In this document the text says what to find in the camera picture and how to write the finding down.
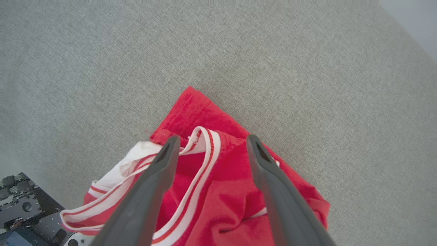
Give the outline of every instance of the gray carpet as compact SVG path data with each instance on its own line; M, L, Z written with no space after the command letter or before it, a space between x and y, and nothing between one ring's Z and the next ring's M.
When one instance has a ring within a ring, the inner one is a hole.
M192 85L318 188L339 245L435 245L437 65L380 6L1 9L2 176L79 206Z

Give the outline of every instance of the red shirt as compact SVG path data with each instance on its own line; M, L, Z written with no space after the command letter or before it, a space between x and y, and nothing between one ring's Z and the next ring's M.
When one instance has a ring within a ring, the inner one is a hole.
M97 234L160 147L177 135L181 146L172 187L164 194L152 245L274 245L262 193L246 151L249 133L201 92L187 88L150 137L105 177L94 181L84 206L61 212L67 229ZM327 227L329 203L267 148Z

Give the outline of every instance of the white wall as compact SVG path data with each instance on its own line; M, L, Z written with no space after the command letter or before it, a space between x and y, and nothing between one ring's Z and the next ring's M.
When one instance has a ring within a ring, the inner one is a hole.
M437 61L437 0L380 0L379 3Z

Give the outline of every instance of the clothing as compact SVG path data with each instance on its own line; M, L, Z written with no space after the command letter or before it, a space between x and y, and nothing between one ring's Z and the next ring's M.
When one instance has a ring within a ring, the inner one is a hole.
M181 138L172 187L164 194L152 245L274 245L262 193L246 151L249 133L189 87L149 142L139 142L99 181L84 205L63 210L64 227L93 235L114 212L170 136ZM329 203L267 148L316 217L327 227Z

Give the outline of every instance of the gray fabric surface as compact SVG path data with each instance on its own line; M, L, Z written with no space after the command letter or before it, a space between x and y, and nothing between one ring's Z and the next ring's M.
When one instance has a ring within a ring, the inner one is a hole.
M435 244L437 66L378 5L1 9L2 176L80 206L192 85L317 187L339 245Z

